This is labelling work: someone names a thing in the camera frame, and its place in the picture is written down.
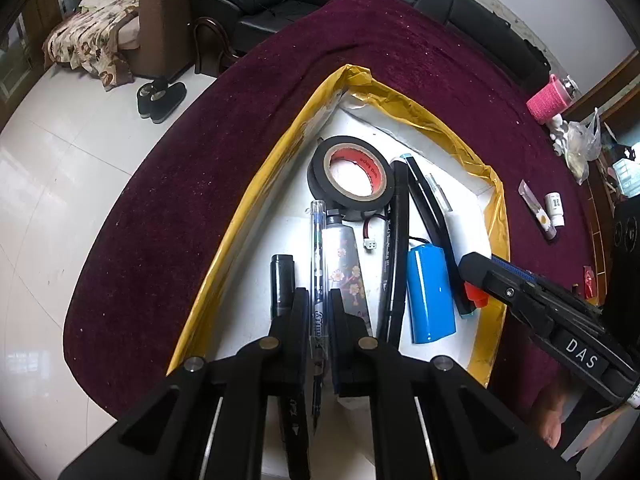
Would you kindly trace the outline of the person's hand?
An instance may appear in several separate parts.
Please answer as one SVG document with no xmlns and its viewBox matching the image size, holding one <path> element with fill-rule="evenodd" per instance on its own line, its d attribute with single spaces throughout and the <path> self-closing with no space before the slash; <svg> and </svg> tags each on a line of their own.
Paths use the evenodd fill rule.
<svg viewBox="0 0 640 480">
<path fill-rule="evenodd" d="M 572 391 L 570 374 L 559 373 L 538 393 L 529 412 L 529 427 L 532 428 L 550 448 L 560 442 L 564 405 Z"/>
</svg>

